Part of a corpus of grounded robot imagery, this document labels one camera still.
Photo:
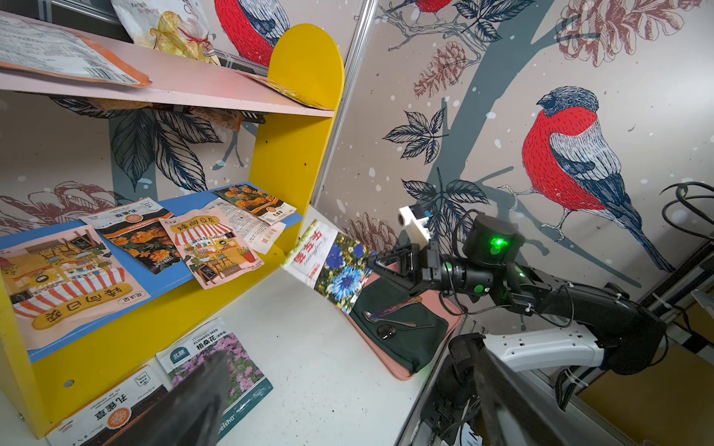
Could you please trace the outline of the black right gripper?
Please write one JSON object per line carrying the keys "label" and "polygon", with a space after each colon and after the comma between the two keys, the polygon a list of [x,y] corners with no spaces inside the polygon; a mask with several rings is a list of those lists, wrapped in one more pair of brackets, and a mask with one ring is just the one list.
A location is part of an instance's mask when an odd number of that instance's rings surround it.
{"label": "black right gripper", "polygon": [[407,295],[429,290],[446,291],[446,273],[437,247],[401,245],[381,254],[370,256],[368,267],[379,278],[390,282]]}

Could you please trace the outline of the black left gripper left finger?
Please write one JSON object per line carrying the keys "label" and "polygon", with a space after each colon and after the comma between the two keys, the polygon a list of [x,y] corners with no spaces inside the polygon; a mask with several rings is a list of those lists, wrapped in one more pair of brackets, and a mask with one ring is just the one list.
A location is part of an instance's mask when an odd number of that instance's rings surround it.
{"label": "black left gripper left finger", "polygon": [[215,445],[229,392],[227,353],[218,352],[180,382],[110,445]]}

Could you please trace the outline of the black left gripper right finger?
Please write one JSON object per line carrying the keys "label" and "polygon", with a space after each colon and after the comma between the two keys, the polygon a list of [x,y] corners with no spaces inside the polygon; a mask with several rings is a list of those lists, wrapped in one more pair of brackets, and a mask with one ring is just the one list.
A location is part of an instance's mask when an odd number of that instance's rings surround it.
{"label": "black left gripper right finger", "polygon": [[474,349],[474,383],[493,445],[600,443],[485,348]]}

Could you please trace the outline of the blue flower seed bag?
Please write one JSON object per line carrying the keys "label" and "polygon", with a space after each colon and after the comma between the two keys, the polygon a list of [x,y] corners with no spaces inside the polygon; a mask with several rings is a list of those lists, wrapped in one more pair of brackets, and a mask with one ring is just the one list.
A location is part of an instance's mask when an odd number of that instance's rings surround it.
{"label": "blue flower seed bag", "polygon": [[294,278],[345,314],[353,307],[372,271],[367,245],[314,220],[282,263]]}

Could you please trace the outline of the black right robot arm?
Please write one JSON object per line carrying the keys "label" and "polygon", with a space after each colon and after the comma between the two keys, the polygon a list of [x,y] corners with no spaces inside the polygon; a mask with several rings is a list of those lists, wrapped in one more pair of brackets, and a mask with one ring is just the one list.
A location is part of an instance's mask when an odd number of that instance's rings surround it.
{"label": "black right robot arm", "polygon": [[454,240],[446,255],[427,234],[428,216],[416,217],[415,210],[407,206],[400,215],[409,243],[368,260],[379,278],[361,295],[358,313],[366,323],[421,303],[429,291],[452,317],[472,315],[460,295],[472,302],[488,295],[496,310],[551,325],[520,335],[473,335],[515,372],[583,366],[635,375],[667,357],[667,325],[617,285],[598,288],[520,266],[524,236],[511,223],[476,213],[465,241]]}

